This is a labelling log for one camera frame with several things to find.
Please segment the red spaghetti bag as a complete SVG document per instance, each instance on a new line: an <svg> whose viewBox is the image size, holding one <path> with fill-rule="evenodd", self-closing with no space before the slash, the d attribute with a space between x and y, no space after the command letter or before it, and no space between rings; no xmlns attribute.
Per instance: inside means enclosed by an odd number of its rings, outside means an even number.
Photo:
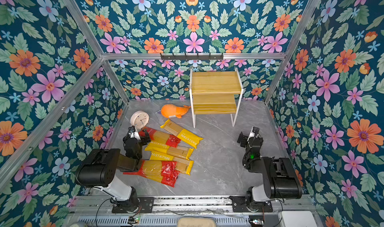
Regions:
<svg viewBox="0 0 384 227"><path fill-rule="evenodd" d="M144 127L139 132L139 136L144 137L146 136L146 133L148 133L151 141L162 143L171 147L177 147L181 143L181 140L178 137L149 127Z"/></svg>
<svg viewBox="0 0 384 227"><path fill-rule="evenodd" d="M140 176L174 188L179 176L175 161L144 160L136 172L123 172L124 175Z"/></svg>

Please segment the red spaghetti bag front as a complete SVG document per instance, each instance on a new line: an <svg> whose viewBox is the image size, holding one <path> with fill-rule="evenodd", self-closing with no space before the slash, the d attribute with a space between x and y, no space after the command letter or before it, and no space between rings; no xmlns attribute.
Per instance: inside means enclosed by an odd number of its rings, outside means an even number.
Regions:
<svg viewBox="0 0 384 227"><path fill-rule="evenodd" d="M174 188L179 176L175 161L144 160L136 172L123 172L124 175L140 176Z"/></svg>

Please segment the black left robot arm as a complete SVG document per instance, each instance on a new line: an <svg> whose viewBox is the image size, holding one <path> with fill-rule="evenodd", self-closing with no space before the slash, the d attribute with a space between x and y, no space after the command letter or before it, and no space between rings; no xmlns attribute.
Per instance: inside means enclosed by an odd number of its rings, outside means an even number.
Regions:
<svg viewBox="0 0 384 227"><path fill-rule="evenodd" d="M137 129L130 126L123 138L126 154L121 154L118 148L92 150L77 169L76 183L109 195L113 214L151 213L154 198L139 198L135 188L126 185L116 176L116 171L137 174L144 163L143 146L150 142L146 130L140 136Z"/></svg>

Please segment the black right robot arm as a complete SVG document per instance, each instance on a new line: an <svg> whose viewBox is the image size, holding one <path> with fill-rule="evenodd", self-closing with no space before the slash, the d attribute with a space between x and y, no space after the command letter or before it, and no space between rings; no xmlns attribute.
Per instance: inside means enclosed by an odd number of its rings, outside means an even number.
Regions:
<svg viewBox="0 0 384 227"><path fill-rule="evenodd" d="M249 135L239 134L237 143L245 149L242 165L250 173L262 175L262 184L250 187L245 196L246 209L251 212L265 211L272 200L300 199L302 186L286 157L267 157L261 155L264 139L260 129L253 127Z"/></svg>

